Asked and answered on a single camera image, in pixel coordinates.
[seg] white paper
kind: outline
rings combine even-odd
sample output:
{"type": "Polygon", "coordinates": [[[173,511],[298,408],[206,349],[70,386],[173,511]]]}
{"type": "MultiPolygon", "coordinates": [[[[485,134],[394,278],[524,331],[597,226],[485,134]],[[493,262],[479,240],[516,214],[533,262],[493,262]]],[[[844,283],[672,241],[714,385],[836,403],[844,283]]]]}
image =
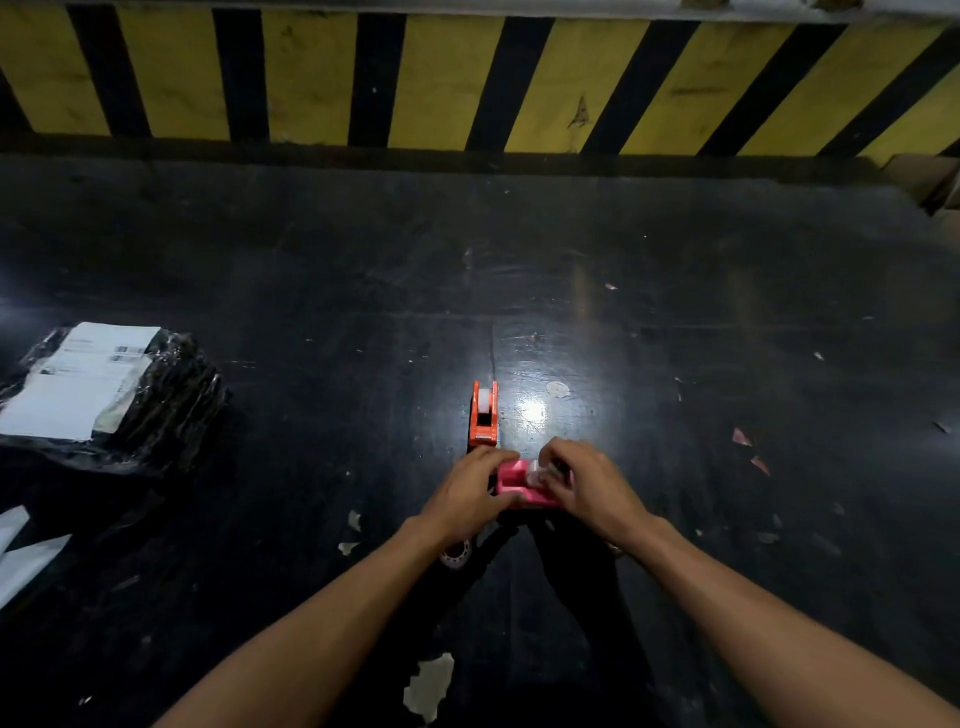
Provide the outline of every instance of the white paper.
{"type": "Polygon", "coordinates": [[[0,554],[7,550],[16,534],[30,520],[30,514],[22,505],[0,513],[0,554]]]}
{"type": "Polygon", "coordinates": [[[69,536],[60,536],[7,551],[0,557],[0,609],[53,561],[69,540],[69,536]]]}
{"type": "Polygon", "coordinates": [[[115,431],[133,399],[127,397],[138,379],[132,373],[149,366],[144,351],[159,330],[77,324],[0,410],[0,434],[86,441],[107,409],[115,425],[106,431],[115,431]]]}

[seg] black plastic package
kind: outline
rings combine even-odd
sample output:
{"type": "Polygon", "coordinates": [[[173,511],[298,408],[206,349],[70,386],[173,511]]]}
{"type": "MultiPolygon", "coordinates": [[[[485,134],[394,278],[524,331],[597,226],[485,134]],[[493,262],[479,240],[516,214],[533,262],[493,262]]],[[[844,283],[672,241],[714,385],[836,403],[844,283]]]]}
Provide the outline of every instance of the black plastic package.
{"type": "MultiPolygon", "coordinates": [[[[55,374],[45,362],[73,329],[55,328],[20,360],[0,384],[0,412],[25,389],[28,377],[55,374]]],[[[204,438],[228,400],[223,378],[192,334],[161,328],[146,347],[127,349],[116,347],[106,357],[129,365],[124,370],[131,380],[123,397],[125,411],[115,415],[119,424],[102,425],[98,418],[96,425],[103,430],[94,426],[83,440],[0,433],[0,445],[34,450],[69,468],[97,473],[164,477],[193,470],[204,438]]],[[[74,381],[84,386],[81,379],[66,385],[74,386],[74,381]]]]}

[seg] tape roll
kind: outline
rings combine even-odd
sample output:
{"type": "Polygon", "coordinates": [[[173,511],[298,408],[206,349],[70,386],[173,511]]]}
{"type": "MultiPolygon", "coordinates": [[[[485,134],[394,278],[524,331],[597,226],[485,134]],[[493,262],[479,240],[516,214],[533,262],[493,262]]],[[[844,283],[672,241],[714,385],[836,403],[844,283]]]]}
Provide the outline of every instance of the tape roll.
{"type": "Polygon", "coordinates": [[[480,389],[477,391],[477,412],[481,415],[490,414],[490,390],[480,389]]]}

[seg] black plastic wrap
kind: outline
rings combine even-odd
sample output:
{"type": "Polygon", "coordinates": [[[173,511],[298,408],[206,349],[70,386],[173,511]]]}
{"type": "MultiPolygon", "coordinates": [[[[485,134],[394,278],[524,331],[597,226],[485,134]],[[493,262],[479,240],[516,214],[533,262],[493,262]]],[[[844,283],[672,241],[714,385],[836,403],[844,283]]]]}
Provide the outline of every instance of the black plastic wrap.
{"type": "MultiPolygon", "coordinates": [[[[0,385],[0,408],[19,394],[37,362],[60,347],[72,326],[55,328],[0,385]]],[[[189,473],[204,436],[228,400],[228,389],[192,334],[160,329],[145,355],[132,403],[115,432],[94,429],[78,442],[0,434],[0,445],[35,450],[77,470],[149,477],[189,473]]]]}

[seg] hand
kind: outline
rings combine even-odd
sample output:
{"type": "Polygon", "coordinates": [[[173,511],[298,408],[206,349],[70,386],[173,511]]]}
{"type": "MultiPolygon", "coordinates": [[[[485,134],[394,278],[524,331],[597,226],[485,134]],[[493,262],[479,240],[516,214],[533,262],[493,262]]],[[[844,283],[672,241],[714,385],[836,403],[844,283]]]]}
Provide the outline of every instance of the hand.
{"type": "Polygon", "coordinates": [[[480,446],[453,464],[420,513],[423,522],[436,529],[444,548],[476,536],[501,511],[523,500],[520,493],[487,492],[496,467],[519,456],[513,450],[480,446]]]}
{"type": "Polygon", "coordinates": [[[553,438],[540,451],[540,464],[558,460],[573,471],[573,487],[547,472],[542,481],[569,513],[611,544],[623,546],[653,518],[610,458],[590,443],[553,438]]]}

